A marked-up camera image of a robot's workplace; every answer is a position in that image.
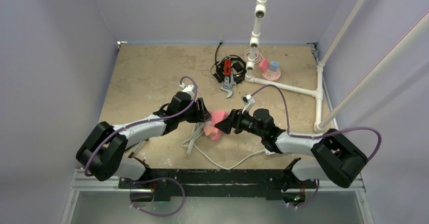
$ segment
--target beige table surface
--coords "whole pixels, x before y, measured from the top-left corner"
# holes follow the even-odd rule
[[[222,46],[218,60],[226,55],[243,57],[246,46]],[[234,94],[226,99],[221,84],[210,74],[216,46],[135,46],[122,45],[112,75],[100,121],[123,124],[139,120],[169,103],[177,91],[179,80],[191,76],[199,86],[198,96],[203,97],[208,110],[242,108],[240,96],[253,93],[262,85],[244,81],[233,88]],[[316,66],[309,47],[262,47],[261,53],[269,61],[280,63],[282,76],[278,82],[306,89],[316,89]],[[259,77],[258,65],[254,75]],[[314,133],[315,100],[311,96],[283,91],[289,108],[290,129],[299,133]],[[267,108],[274,122],[286,129],[285,110],[279,93],[266,88],[255,96],[253,109]],[[323,115],[327,115],[326,101]],[[190,156],[181,143],[190,136],[193,124],[183,122],[173,132],[151,138],[136,154],[146,159],[151,167],[159,168],[217,168],[196,149]],[[196,145],[218,164],[229,167],[252,152],[263,149],[260,138],[247,132],[223,135],[218,142],[201,136]],[[298,154],[253,156],[237,168],[285,168]]]

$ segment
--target gray floor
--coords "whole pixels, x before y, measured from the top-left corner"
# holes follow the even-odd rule
[[[183,209],[170,217],[153,217],[129,208],[128,195],[81,192],[72,223],[363,223],[355,192],[319,192],[312,204],[298,210],[264,198],[188,197]],[[180,201],[174,197],[171,202],[148,203],[145,209],[168,213]]]

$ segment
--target blue block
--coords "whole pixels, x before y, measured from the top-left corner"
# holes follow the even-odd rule
[[[272,62],[270,62],[270,67],[268,69],[270,71],[277,71],[278,68],[279,68],[279,63],[272,61]]]

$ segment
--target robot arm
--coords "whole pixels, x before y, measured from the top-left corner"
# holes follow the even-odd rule
[[[206,122],[211,118],[203,99],[198,98],[192,102],[188,110],[177,117],[159,120],[159,118],[172,116],[186,109],[195,96],[193,89],[193,85],[189,85],[184,87],[181,92],[177,92],[171,102],[166,105],[166,109],[161,108],[145,118],[147,123],[130,127],[127,127],[127,125],[133,125],[133,122],[122,125],[110,125],[107,122],[98,123],[77,152],[76,159],[85,166],[96,148],[109,135],[120,128],[124,128],[121,133],[116,134],[109,140],[107,147],[101,148],[96,153],[89,165],[89,171],[99,181],[105,181],[112,176],[126,177],[132,180],[140,179],[149,166],[144,161],[136,158],[123,158],[126,149],[149,138],[168,134],[175,130],[180,122]]]
[[[348,188],[368,162],[367,157],[344,135],[323,137],[324,134],[292,134],[274,124],[268,109],[256,109],[251,95],[242,97],[243,109],[233,109],[228,118],[217,123],[216,128],[226,134],[243,130],[261,137],[264,147],[274,153],[300,153],[313,160],[295,159],[286,169],[288,181],[299,182],[312,178],[331,180],[340,187]]]

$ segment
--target pink round base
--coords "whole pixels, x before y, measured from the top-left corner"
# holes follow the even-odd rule
[[[280,78],[281,72],[280,68],[277,68],[277,71],[267,70],[265,73],[262,73],[262,77],[268,81],[277,81]]]

